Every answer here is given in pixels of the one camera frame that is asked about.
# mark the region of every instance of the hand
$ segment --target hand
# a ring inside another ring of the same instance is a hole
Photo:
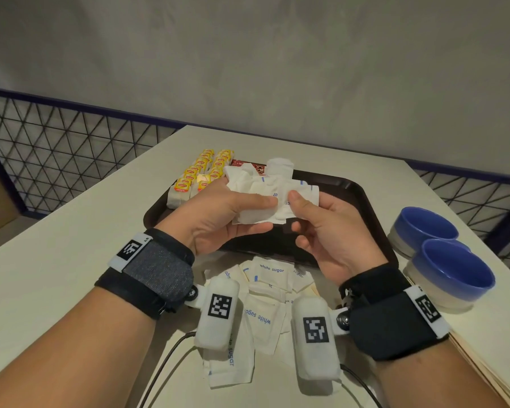
[[[278,199],[232,192],[227,183],[227,178],[211,182],[155,227],[179,240],[195,255],[214,252],[237,236],[272,230],[270,222],[232,225],[231,220],[241,211],[273,208],[277,206]]]
[[[325,277],[337,285],[349,278],[387,263],[355,207],[327,193],[319,192],[319,206],[292,190],[291,210],[309,224],[292,224],[300,235],[296,245],[311,253]]]

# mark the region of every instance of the white table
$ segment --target white table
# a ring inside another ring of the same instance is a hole
[[[146,210],[204,148],[231,148],[237,158],[260,163],[286,157],[300,170],[351,179],[367,193],[386,232],[407,205],[448,218],[459,229],[459,239],[493,269],[496,287],[468,313],[445,317],[510,384],[510,270],[405,162],[197,127],[178,131],[0,247],[0,370],[91,289],[117,248],[143,229]],[[197,260],[195,274],[205,267],[225,269],[237,260],[240,258],[234,254],[215,253]],[[129,406],[136,406],[163,349],[166,355],[182,331],[196,327],[196,312],[184,309],[158,324]],[[186,341],[179,347],[157,387],[190,346]],[[357,406],[354,398],[362,406],[372,406],[362,388],[348,381],[345,384],[349,392],[343,388],[329,397],[305,396],[299,392],[291,368],[257,354],[252,384],[211,391],[202,378],[199,353],[192,350],[173,372],[154,407]]]

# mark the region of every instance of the white wall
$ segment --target white wall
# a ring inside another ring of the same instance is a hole
[[[0,0],[0,88],[510,174],[510,0]]]

